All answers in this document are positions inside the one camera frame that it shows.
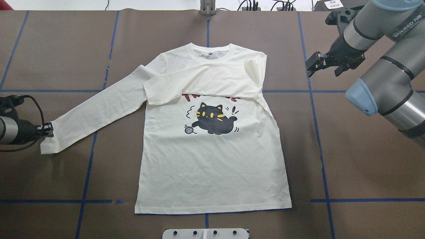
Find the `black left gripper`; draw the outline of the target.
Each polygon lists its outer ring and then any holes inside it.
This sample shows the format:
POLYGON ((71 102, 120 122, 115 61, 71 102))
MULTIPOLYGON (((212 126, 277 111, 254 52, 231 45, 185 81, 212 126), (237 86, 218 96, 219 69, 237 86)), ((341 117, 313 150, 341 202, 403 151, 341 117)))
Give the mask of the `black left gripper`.
POLYGON ((24 145, 29 142, 37 141, 39 138, 53 137, 53 125, 46 122, 43 125, 32 124, 27 120, 18 121, 18 133, 13 140, 14 145, 24 145))

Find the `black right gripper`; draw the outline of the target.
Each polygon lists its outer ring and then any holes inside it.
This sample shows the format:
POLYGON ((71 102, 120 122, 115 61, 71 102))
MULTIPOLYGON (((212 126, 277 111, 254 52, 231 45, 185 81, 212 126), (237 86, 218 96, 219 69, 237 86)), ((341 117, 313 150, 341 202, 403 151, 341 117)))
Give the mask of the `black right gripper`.
POLYGON ((307 77, 328 68, 328 64, 337 66, 334 74, 338 77, 349 69, 356 69, 365 60, 364 52, 351 47, 343 36, 339 36, 332 44, 328 55, 316 51, 305 61, 307 77))

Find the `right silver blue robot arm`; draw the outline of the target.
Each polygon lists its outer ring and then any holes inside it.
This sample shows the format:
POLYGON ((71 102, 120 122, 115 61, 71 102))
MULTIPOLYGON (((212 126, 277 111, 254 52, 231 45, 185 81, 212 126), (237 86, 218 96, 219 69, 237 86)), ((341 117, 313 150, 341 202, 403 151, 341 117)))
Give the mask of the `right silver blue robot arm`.
POLYGON ((406 138, 422 148, 425 140, 425 100, 409 83, 424 70, 425 20, 423 0, 369 0, 360 10, 337 9, 325 23, 336 25, 339 36, 327 53, 307 59, 307 76, 336 67, 340 76, 356 69, 365 53, 386 36, 394 45, 346 91, 357 109, 382 115, 406 138))

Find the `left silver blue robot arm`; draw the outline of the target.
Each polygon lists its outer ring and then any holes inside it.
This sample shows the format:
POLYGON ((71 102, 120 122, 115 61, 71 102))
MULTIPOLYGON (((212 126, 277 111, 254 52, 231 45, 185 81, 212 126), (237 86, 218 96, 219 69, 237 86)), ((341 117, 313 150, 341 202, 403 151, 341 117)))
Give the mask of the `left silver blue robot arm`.
POLYGON ((1 145, 24 145, 54 136, 51 122, 40 126, 32 124, 27 120, 1 116, 0 127, 1 145))

